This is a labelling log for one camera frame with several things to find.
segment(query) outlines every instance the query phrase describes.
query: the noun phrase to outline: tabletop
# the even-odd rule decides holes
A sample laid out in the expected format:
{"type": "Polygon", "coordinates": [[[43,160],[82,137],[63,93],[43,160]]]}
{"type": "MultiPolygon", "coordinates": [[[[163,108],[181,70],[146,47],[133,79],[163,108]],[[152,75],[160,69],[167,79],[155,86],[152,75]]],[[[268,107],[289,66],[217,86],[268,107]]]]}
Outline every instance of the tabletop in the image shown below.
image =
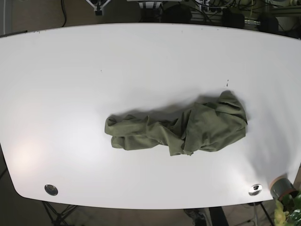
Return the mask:
{"type": "Polygon", "coordinates": [[[99,24],[0,39],[0,144],[23,197],[83,206],[183,209],[272,199],[301,162],[298,40],[183,24],[99,24]],[[174,119],[231,90],[246,137],[214,152],[125,151],[107,117],[174,119]],[[44,186],[54,185],[56,196],[44,186]],[[262,192],[250,196],[255,184],[262,192]]]}

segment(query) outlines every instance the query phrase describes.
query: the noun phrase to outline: cable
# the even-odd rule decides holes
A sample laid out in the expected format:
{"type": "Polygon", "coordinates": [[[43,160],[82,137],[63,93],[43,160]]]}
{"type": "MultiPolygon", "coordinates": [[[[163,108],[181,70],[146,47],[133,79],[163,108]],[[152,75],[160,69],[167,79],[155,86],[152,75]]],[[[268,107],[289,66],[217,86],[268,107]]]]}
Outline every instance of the cable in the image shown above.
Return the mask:
{"type": "Polygon", "coordinates": [[[192,0],[192,1],[194,1],[194,3],[197,4],[197,5],[201,5],[201,6],[208,7],[208,8],[224,8],[224,7],[228,6],[228,5],[230,5],[233,0],[229,0],[226,4],[224,4],[222,6],[209,6],[209,5],[205,5],[205,4],[199,3],[196,0],[192,0]]]}
{"type": "Polygon", "coordinates": [[[1,175],[0,175],[0,180],[1,180],[1,178],[3,177],[3,175],[6,173],[7,170],[8,170],[8,168],[6,167],[5,170],[1,173],[1,175]]]}
{"type": "Polygon", "coordinates": [[[67,23],[67,13],[66,13],[66,9],[65,9],[65,2],[64,0],[61,0],[61,7],[62,7],[62,12],[64,14],[64,24],[62,25],[62,27],[64,27],[67,23]]]}

